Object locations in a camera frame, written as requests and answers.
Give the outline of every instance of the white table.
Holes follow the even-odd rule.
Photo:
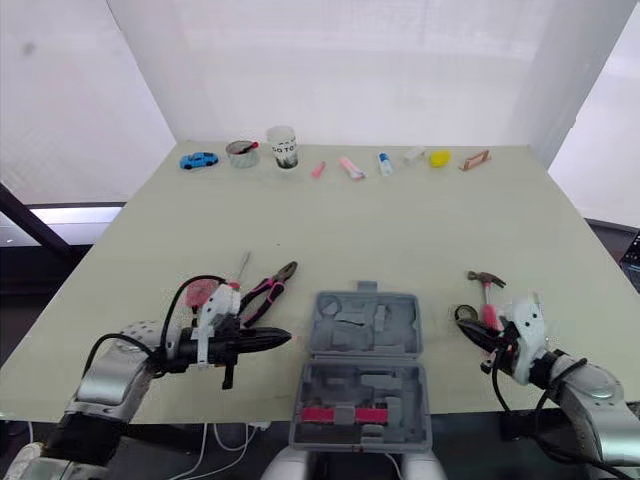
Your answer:
[[[279,171],[268,151],[257,167],[181,171],[182,154],[222,144],[180,144],[126,205],[0,371],[5,418],[57,421],[100,335],[138,320],[162,320],[186,278],[231,275],[251,250],[243,288],[291,260],[298,271],[265,317],[290,331],[277,349],[241,355],[233,390],[223,369],[189,370],[153,382],[137,422],[287,420],[308,354],[316,292],[352,290],[376,280],[384,291],[418,296],[433,413],[498,410],[483,353],[451,320],[452,306],[480,307],[469,269],[507,281],[495,302],[537,291],[552,347],[615,373],[627,400],[640,400],[637,342],[640,296],[527,147],[492,148],[475,170],[456,168],[479,148],[453,149],[452,164],[403,167],[380,176],[376,147],[303,146],[300,166]],[[368,172],[354,182],[336,159],[348,155]],[[322,160],[319,180],[310,176]],[[182,307],[180,315],[190,315]],[[540,394],[501,378],[513,408]]]

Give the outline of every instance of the gray tool case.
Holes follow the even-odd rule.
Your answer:
[[[289,432],[293,447],[431,449],[426,377],[416,362],[422,328],[414,295],[379,293],[375,282],[359,282],[357,292],[320,292],[309,349]]]

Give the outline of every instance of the blue toy car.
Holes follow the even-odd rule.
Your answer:
[[[210,152],[196,152],[185,155],[180,160],[180,168],[191,170],[192,168],[210,167],[218,163],[218,156]]]

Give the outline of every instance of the hammer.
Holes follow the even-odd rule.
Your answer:
[[[485,325],[494,330],[502,330],[502,325],[500,325],[500,322],[498,322],[496,307],[491,304],[489,290],[491,289],[492,283],[495,283],[500,288],[504,288],[507,283],[504,280],[498,278],[496,275],[487,272],[469,271],[469,273],[467,273],[467,278],[469,280],[479,280],[484,287],[485,305],[484,307],[482,307],[482,319]]]

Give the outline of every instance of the white cable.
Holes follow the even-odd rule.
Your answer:
[[[394,467],[395,467],[395,469],[396,469],[396,473],[398,474],[398,479],[399,479],[399,480],[404,480],[404,479],[402,478],[402,473],[400,472],[400,467],[398,466],[398,462],[396,462],[396,459],[395,459],[395,458],[393,458],[393,457],[392,457],[390,454],[388,454],[388,453],[385,453],[385,454],[383,454],[383,455],[384,455],[385,457],[387,457],[389,460],[391,460],[391,463],[393,463],[393,466],[394,466]]]
[[[253,440],[253,437],[255,436],[257,430],[258,429],[254,427],[253,432],[251,432],[251,436],[249,437],[249,440],[247,440],[247,443],[251,443],[251,440]],[[213,434],[215,435],[216,441],[218,442],[218,445],[220,445],[220,448],[222,448],[223,450],[226,450],[227,452],[237,452],[244,448],[244,444],[239,445],[237,447],[229,447],[224,443],[222,443],[222,440],[220,440],[220,434],[218,433],[218,426],[215,423],[213,424]]]
[[[198,469],[198,467],[202,463],[202,458],[204,457],[204,449],[207,446],[207,427],[208,427],[207,423],[202,424],[202,444],[200,445],[200,456],[198,457],[198,461],[196,462],[196,464],[186,472],[179,473],[178,475],[175,475],[169,478],[168,480],[178,480],[179,478],[182,478],[185,475],[192,474]]]
[[[27,422],[27,428],[29,429],[29,443],[33,443],[33,423]]]
[[[208,477],[209,475],[215,475],[216,473],[220,473],[223,472],[225,470],[230,469],[231,467],[237,465],[240,460],[242,460],[244,458],[244,454],[247,453],[247,447],[249,446],[249,425],[245,424],[244,426],[244,438],[245,438],[245,442],[242,448],[242,453],[240,454],[240,456],[238,458],[236,458],[233,462],[231,462],[229,465],[219,468],[217,470],[213,470],[212,472],[207,472],[207,473],[203,473],[202,475],[196,475],[195,477],[187,477],[187,478],[183,478],[182,480],[196,480],[198,478],[204,478],[204,477]]]

